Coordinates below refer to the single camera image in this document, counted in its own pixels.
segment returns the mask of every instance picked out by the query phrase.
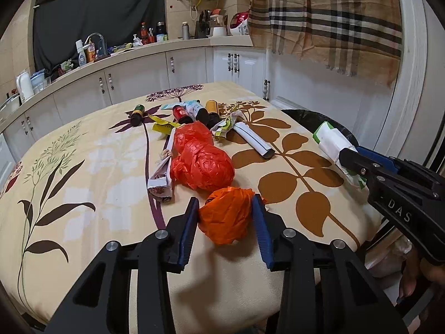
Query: black trash bag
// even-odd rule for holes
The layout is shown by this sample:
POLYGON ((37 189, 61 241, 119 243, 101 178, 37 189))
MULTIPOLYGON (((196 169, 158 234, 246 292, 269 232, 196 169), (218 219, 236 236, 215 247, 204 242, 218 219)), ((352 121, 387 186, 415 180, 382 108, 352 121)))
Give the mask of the black trash bag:
POLYGON ((312 134, 315 133, 317 128, 320 127, 323 122, 327 121, 331 126, 337 128, 354 147, 359 146, 357 139, 347 128, 343 127, 340 123, 321 113, 312 112, 311 110, 304 109, 283 109, 282 112, 286 113, 312 134))

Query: blue gripper pad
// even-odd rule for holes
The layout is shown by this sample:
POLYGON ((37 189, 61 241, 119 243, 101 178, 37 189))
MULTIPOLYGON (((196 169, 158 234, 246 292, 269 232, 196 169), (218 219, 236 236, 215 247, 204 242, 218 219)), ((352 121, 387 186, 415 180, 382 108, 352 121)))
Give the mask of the blue gripper pad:
POLYGON ((266 212, 261 196, 256 194, 252 199, 252 219, 255 226, 256 237, 258 240, 261 258, 268 269, 274 265, 274 254, 271 235, 264 220, 264 212, 266 212))

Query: small bottle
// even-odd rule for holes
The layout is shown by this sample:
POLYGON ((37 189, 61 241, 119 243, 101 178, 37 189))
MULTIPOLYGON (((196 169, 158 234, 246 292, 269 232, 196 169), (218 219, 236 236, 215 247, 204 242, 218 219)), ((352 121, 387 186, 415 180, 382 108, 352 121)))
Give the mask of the small bottle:
POLYGON ((137 127, 142 123, 142 118, 144 117, 145 107, 142 104, 138 104, 132 114, 130 115, 130 124, 133 127, 137 127))
POLYGON ((88 44, 90 46, 88 46, 88 55, 87 55, 87 60, 88 62, 94 62, 94 60, 96 60, 96 47, 94 46, 94 43, 91 41, 88 42, 88 44))
POLYGON ((79 54, 79 66, 85 65, 86 64, 86 56, 85 56, 85 51, 83 49, 82 40, 76 41, 76 48, 77 48, 77 53, 79 54))
POLYGON ((182 23, 182 39, 188 40, 190 39, 190 30, 189 30, 189 23, 184 21, 182 23))
POLYGON ((200 121, 207 126, 209 123, 209 112, 204 108, 199 101, 187 104, 186 111, 189 116, 195 120, 200 121))
POLYGON ((175 105, 173 107, 173 116, 179 124, 193 123, 193 119, 189 117, 187 111, 180 105, 175 105))
POLYGON ((151 43, 155 43, 156 42, 156 38, 153 35, 153 28, 149 28, 148 29, 148 42, 151 43))
POLYGON ((165 28, 165 22, 159 21, 156 26, 156 41, 167 41, 167 30, 165 28))
POLYGON ((219 117, 218 103, 215 100, 208 100, 206 103, 206 110, 209 112, 209 122, 207 128, 212 129, 222 119, 219 117))
POLYGON ((149 43, 149 41, 148 41, 148 33, 147 33, 147 29, 145 28, 145 23, 142 23, 141 40, 142 40, 142 44, 143 45, 147 45, 149 43))

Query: white cabinet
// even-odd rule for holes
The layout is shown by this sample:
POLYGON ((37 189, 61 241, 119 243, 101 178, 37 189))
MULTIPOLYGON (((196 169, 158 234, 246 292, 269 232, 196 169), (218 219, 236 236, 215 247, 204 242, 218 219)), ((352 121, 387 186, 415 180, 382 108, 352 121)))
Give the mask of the white cabinet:
POLYGON ((250 48, 236 48, 233 55, 234 82, 258 97, 263 97, 265 57, 264 50, 250 48))
POLYGON ((25 112, 25 119, 35 141, 62 126, 52 95, 28 109, 25 112))
POLYGON ((207 83, 205 48, 174 50, 165 56, 170 88, 207 83))
POLYGON ((165 53, 130 60, 105 69, 113 104, 168 89, 165 53))
POLYGON ((214 81, 229 80, 263 97, 266 52, 253 48, 215 48, 214 81))
POLYGON ((213 50, 213 76, 214 81, 234 81, 233 75, 233 48, 214 48, 213 50))
POLYGON ((63 124, 111 105, 103 70, 57 90, 53 97, 63 124))
POLYGON ((20 115, 3 132, 6 144, 16 162, 20 161, 23 155, 34 144, 34 138, 31 135, 26 124, 25 115, 20 115))
POLYGON ((3 134, 0 134, 0 190, 3 188, 9 174, 12 172, 16 162, 6 144, 3 134))

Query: metal screw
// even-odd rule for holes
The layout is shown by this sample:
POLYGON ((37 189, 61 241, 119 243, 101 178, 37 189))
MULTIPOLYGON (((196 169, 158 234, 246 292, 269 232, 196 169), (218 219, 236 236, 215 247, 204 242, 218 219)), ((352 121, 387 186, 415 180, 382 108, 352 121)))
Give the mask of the metal screw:
POLYGON ((289 238, 295 237, 297 233, 295 232, 294 229, 284 229, 283 230, 283 235, 289 238))
POLYGON ((339 239, 334 240, 333 244, 336 249, 344 249, 346 247, 346 244, 344 243, 344 241, 339 240, 339 239))
POLYGON ((166 230, 158 230, 154 234, 157 239, 164 239, 168 236, 168 232, 166 230))
POLYGON ((119 246, 119 244, 116 241, 110 241, 107 243, 106 249, 108 251, 114 251, 117 249, 118 246, 119 246))

